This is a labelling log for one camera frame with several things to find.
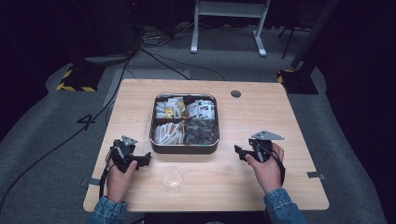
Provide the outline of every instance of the white stand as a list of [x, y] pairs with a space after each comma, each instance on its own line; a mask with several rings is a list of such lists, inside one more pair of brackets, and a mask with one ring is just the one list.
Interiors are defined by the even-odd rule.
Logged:
[[206, 16], [226, 16], [226, 17], [247, 17], [260, 18], [258, 31], [252, 31], [260, 56], [267, 55], [264, 45], [262, 44], [262, 25], [264, 24], [267, 10], [271, 0], [265, 0], [264, 4], [249, 3], [227, 3], [227, 2], [206, 2], [195, 0], [194, 13], [194, 33], [191, 41], [191, 53], [198, 51], [198, 17]]

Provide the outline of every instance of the hand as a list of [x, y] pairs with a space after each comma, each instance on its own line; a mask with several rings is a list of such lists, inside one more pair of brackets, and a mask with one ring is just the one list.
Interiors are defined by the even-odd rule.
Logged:
[[107, 175], [107, 198], [116, 203], [122, 203], [126, 192], [131, 186], [132, 174], [136, 169], [137, 161], [129, 164], [125, 173], [121, 172], [113, 160], [110, 160], [109, 167], [112, 167]]
[[[280, 160], [283, 161], [283, 148], [273, 143], [273, 151], [275, 151], [277, 155], [279, 155]], [[280, 170], [274, 158], [270, 157], [270, 159], [264, 163], [256, 161], [248, 154], [245, 158], [248, 164], [253, 168], [257, 181], [260, 186], [262, 186], [265, 194], [282, 187]]]

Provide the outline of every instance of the clear plastic cup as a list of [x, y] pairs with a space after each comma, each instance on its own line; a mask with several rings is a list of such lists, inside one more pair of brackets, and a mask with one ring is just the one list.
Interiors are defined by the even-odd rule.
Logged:
[[183, 182], [183, 171], [176, 166], [169, 166], [161, 172], [161, 182], [169, 194], [178, 194]]

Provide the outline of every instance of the blue jeans jacket sleeve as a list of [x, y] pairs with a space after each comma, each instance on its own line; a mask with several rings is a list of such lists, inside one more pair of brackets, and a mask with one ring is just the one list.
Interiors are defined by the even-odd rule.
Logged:
[[307, 223], [297, 204], [291, 201], [285, 189], [271, 191], [264, 196], [264, 202], [273, 224]]
[[121, 224], [124, 223], [127, 203], [115, 203], [107, 197], [100, 198], [87, 224]]

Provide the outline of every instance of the gray floor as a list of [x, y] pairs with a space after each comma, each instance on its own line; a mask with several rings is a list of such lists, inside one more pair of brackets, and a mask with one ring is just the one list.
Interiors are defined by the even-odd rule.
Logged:
[[[254, 27], [205, 30], [200, 33], [197, 54], [190, 54], [190, 35], [147, 51], [215, 70], [227, 81], [276, 82], [276, 71], [290, 69], [290, 62], [304, 43], [306, 33], [295, 33], [295, 42], [290, 44], [285, 60], [281, 60], [289, 33], [278, 39], [280, 30], [264, 29], [262, 37], [268, 55], [263, 58], [256, 50], [252, 29]], [[222, 80], [213, 71], [159, 59], [186, 72], [191, 79]], [[79, 130], [83, 124], [78, 124], [78, 119], [96, 115], [103, 108], [113, 92], [114, 78], [122, 68], [121, 64], [108, 67], [98, 92], [56, 91], [68, 66], [49, 77], [49, 94], [18, 121], [1, 143], [2, 195], [29, 165]], [[142, 51], [136, 53], [128, 69], [140, 78], [183, 79]], [[314, 164], [327, 176], [322, 183], [330, 208], [304, 211], [304, 215], [310, 223], [386, 223], [375, 187], [332, 113], [325, 95], [326, 83], [318, 69], [312, 78], [319, 95], [296, 94], [289, 95], [289, 99]], [[86, 189], [80, 182], [92, 175], [105, 131], [106, 110], [88, 131], [64, 144], [19, 180], [6, 198], [0, 222], [83, 223], [90, 213], [82, 208]], [[130, 213], [128, 221], [142, 216]]]

